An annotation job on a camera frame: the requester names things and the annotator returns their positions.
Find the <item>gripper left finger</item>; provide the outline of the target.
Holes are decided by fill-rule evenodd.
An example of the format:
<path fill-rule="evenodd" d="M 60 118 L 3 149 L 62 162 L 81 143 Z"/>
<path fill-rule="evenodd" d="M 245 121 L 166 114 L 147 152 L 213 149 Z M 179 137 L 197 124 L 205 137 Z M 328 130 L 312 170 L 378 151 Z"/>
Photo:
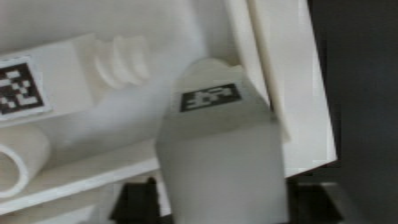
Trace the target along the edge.
<path fill-rule="evenodd" d="M 122 185 L 108 219 L 113 224 L 172 224 L 172 216 L 159 213 L 159 193 L 152 177 Z"/>

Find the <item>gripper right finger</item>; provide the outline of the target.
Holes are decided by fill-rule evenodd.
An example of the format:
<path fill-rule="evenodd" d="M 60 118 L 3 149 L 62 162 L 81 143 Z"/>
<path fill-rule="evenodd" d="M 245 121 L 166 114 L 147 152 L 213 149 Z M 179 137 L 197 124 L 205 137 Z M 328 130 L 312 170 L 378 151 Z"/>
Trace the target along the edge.
<path fill-rule="evenodd" d="M 335 182 L 285 179 L 285 224 L 367 224 L 364 215 Z"/>

